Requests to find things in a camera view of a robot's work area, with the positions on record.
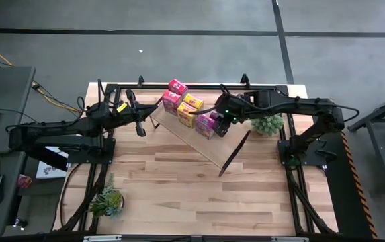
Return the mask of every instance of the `wooden board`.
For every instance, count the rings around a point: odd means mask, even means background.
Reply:
[[[223,138],[215,134],[210,140],[207,140],[195,129],[182,124],[177,116],[166,112],[163,104],[159,105],[151,117],[219,168],[222,168],[228,161],[251,127],[249,123],[231,125]]]
[[[303,85],[289,85],[290,95],[304,97]],[[97,101],[91,83],[87,105]],[[155,103],[162,91],[134,90],[138,101]],[[205,101],[219,91],[195,91]],[[311,117],[294,116],[297,133],[306,130]],[[220,169],[163,127],[143,124],[147,136],[136,135],[133,124],[117,128],[116,150],[109,173],[115,189],[125,196],[117,219],[102,218],[100,234],[160,235],[293,235],[294,224],[284,168],[277,153],[278,136],[252,132],[222,177]],[[85,193],[89,165],[83,164],[71,178],[64,201],[67,220]],[[337,224],[324,174],[305,167],[311,204],[333,230]],[[304,209],[299,206],[303,228]],[[59,216],[54,229],[59,228]]]

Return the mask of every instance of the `pink box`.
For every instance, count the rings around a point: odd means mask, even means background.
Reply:
[[[173,79],[168,84],[168,90],[172,91],[173,93],[176,93],[182,97],[185,97],[187,93],[187,86],[178,81],[177,79]]]
[[[207,139],[210,139],[214,134],[213,125],[215,122],[216,121],[207,117],[206,115],[200,114],[195,121],[195,131]]]
[[[179,107],[182,99],[183,98],[180,95],[177,95],[176,93],[173,93],[169,90],[164,91],[162,100],[165,111],[177,116],[177,108]]]

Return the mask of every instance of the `gray desk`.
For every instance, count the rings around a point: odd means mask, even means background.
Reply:
[[[0,68],[0,108],[24,111],[35,71],[34,67]],[[17,196],[17,178],[25,162],[24,153],[8,153],[5,127],[19,124],[21,118],[21,114],[0,111],[0,174],[4,175],[4,199],[0,203],[0,236],[9,222],[12,204]]]
[[[24,111],[35,72],[34,67],[0,68],[0,108]],[[21,118],[21,114],[0,111],[0,153],[9,151],[5,127],[19,124]]]

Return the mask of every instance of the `yellow box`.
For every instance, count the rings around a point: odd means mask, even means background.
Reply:
[[[204,101],[202,99],[196,98],[191,94],[187,94],[183,101],[192,107],[196,108],[197,110],[201,110],[201,108],[204,105]]]
[[[196,117],[196,115],[189,113],[193,111],[197,111],[197,109],[185,102],[182,102],[177,108],[177,116],[179,117],[179,121],[190,128],[192,128],[192,126],[194,125]]]

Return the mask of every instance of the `green plant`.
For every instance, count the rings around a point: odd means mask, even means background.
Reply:
[[[91,202],[89,209],[96,218],[101,216],[109,216],[116,218],[123,209],[124,197],[118,190],[113,189],[113,174],[109,175],[107,186],[101,194],[95,196],[94,201]]]
[[[252,120],[253,130],[259,134],[267,134],[268,136],[277,134],[283,125],[284,119],[277,114]]]

